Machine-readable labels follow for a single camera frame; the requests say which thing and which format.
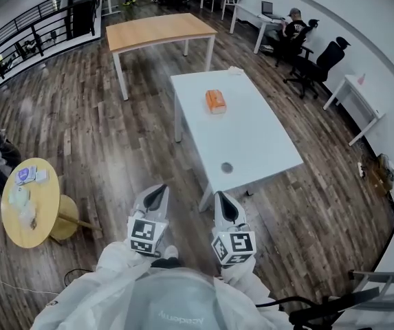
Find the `orange tissue box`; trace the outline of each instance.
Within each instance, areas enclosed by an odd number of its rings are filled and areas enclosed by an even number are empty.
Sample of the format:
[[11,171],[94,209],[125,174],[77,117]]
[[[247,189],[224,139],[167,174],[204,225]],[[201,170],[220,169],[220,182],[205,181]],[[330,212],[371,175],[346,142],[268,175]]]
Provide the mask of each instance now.
[[206,92],[206,102],[211,113],[225,113],[226,102],[223,94],[218,89],[212,89]]

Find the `round wooden table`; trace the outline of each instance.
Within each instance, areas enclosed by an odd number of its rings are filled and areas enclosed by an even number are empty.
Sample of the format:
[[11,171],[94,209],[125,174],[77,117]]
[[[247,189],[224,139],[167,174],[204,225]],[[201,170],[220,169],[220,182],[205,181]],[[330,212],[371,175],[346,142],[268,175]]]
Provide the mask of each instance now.
[[[47,170],[47,181],[35,181],[23,185],[30,191],[30,201],[36,207],[36,227],[24,227],[19,221],[19,211],[9,203],[9,194],[15,185],[15,175],[28,166],[36,165],[37,171]],[[1,216],[4,228],[10,239],[23,248],[33,248],[40,245],[48,237],[56,241],[68,239],[78,225],[94,230],[102,230],[89,223],[79,220],[79,210],[73,199],[61,195],[58,176],[52,165],[44,159],[34,157],[20,163],[10,174],[1,198]]]

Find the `tissue box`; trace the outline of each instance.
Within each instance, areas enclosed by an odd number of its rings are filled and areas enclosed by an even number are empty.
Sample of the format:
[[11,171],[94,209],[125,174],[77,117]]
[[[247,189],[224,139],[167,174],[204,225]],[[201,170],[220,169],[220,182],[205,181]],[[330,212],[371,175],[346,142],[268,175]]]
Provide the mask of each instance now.
[[18,186],[22,184],[26,184],[28,182],[34,181],[35,176],[36,176],[36,165],[28,166],[17,172],[17,174],[15,175],[15,183]]
[[223,94],[218,90],[210,90],[206,92],[206,102],[211,113],[225,113],[226,102]]

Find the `railing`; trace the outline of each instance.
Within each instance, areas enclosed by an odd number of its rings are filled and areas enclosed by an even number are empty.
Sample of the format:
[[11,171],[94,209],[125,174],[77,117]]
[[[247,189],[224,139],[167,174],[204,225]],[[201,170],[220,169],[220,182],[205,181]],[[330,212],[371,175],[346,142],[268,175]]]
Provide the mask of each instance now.
[[0,78],[34,56],[44,56],[44,52],[60,43],[88,33],[95,34],[94,21],[98,0],[60,0],[57,8],[0,42]]
[[23,14],[20,14],[13,21],[0,28],[0,44],[19,30],[22,30],[33,22],[57,11],[60,5],[61,0],[46,0],[25,11]]

